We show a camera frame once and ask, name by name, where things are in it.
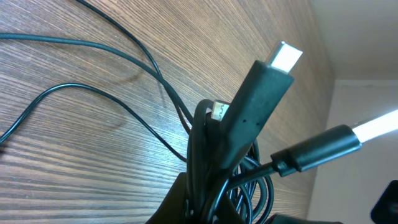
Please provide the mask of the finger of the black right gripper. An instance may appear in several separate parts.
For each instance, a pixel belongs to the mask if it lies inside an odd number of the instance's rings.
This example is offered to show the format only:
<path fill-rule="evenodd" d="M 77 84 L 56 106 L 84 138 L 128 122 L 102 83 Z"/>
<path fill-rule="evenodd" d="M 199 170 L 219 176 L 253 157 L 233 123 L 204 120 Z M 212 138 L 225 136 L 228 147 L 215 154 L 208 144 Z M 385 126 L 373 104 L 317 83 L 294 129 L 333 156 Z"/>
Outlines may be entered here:
<path fill-rule="evenodd" d="M 389 183 L 371 211 L 375 224 L 397 224 L 397 180 Z"/>

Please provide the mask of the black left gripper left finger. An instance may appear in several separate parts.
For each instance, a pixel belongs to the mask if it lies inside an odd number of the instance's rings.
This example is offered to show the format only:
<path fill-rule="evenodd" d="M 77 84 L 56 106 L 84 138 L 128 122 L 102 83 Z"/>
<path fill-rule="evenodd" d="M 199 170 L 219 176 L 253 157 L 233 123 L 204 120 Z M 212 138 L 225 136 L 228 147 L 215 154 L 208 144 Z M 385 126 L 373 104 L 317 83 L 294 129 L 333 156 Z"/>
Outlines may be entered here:
<path fill-rule="evenodd" d="M 146 224 L 189 224 L 194 223 L 192 189 L 188 175 L 181 172 L 171 186 L 156 212 Z"/>

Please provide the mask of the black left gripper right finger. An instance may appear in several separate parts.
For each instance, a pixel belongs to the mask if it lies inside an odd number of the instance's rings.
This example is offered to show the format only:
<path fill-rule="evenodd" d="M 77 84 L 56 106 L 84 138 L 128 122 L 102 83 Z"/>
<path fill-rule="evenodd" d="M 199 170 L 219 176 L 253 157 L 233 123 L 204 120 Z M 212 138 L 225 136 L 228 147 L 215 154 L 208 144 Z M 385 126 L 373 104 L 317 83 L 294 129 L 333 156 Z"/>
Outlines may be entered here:
<path fill-rule="evenodd" d="M 244 224 L 227 195 L 222 196 L 216 209 L 217 224 Z"/>

